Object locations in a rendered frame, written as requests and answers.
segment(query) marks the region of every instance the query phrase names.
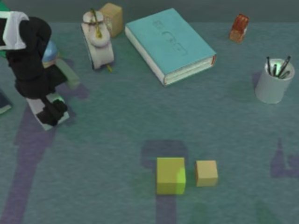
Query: blue ball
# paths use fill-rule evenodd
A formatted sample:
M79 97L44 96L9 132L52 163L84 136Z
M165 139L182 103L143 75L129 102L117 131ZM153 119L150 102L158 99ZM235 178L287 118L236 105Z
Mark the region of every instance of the blue ball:
M45 53L43 55L43 62L53 61L58 55L58 49L53 41L49 41Z

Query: yellow cube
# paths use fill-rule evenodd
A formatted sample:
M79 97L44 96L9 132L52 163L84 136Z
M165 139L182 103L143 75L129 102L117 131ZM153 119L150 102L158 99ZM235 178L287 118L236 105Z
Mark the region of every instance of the yellow cube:
M122 8L112 3L107 3L100 9L104 16L104 23L111 37L116 37L123 30Z
M185 159L157 158L157 194L182 195L185 186Z
M216 183L218 182L218 171L216 161L196 161L195 178L197 187L216 185Z

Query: black pen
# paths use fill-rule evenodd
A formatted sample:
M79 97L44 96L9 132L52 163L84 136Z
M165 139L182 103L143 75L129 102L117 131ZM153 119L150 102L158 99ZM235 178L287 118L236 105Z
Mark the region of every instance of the black pen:
M281 74L284 72L286 66L288 65L288 63L290 62L291 56L288 56L287 59L285 60L285 62L283 63L283 65L281 66L279 73L278 73L278 77L281 76Z
M271 75L271 67L270 67L270 58L267 57L267 67L268 67L268 73Z
M273 72L272 72L272 74L273 74L274 77L276 76L276 69L277 69L277 65L275 64L273 66Z
M281 75L279 78L280 79L285 79L287 76L290 74L290 71L286 71L283 75Z

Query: pen holder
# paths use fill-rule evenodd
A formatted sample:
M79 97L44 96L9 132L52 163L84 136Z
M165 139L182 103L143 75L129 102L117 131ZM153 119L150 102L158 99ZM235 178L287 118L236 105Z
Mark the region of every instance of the pen holder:
M277 72L279 72L283 63L284 60L282 59L271 59L271 71L273 66L276 64ZM295 75L295 69L291 63L288 63L284 72L286 71L290 71L290 74L284 79L279 79L278 77L274 77L268 73L268 65L266 63L255 88L256 97L267 104L279 103L284 97L285 91Z

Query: table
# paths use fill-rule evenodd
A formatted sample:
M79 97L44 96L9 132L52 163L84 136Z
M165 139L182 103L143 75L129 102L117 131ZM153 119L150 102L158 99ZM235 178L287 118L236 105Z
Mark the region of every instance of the table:
M236 44L228 39L230 23L192 23L217 52L217 62L169 87L124 34L113 39L116 59L109 73L91 69L80 24L51 26L82 85L58 89L73 119L44 132L0 59L0 88L14 104L0 117L0 224L299 219L299 76L277 105L258 101L253 91L266 56L292 55L298 69L298 24L250 24ZM184 195L155 196L157 156L186 158ZM218 186L195 187L196 160L217 161Z

